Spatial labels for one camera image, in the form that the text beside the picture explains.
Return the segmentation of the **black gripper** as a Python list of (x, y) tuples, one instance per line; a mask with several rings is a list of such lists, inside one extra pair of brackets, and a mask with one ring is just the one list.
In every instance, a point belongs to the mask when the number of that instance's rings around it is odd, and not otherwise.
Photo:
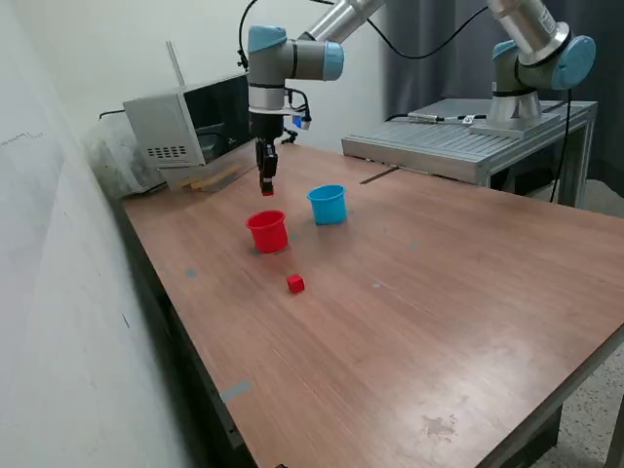
[(278, 155), (273, 143), (284, 133), (284, 116), (282, 114), (250, 113), (250, 133), (261, 138), (255, 141), (255, 156), (259, 180), (262, 190), (273, 189), (273, 178), (277, 173)]

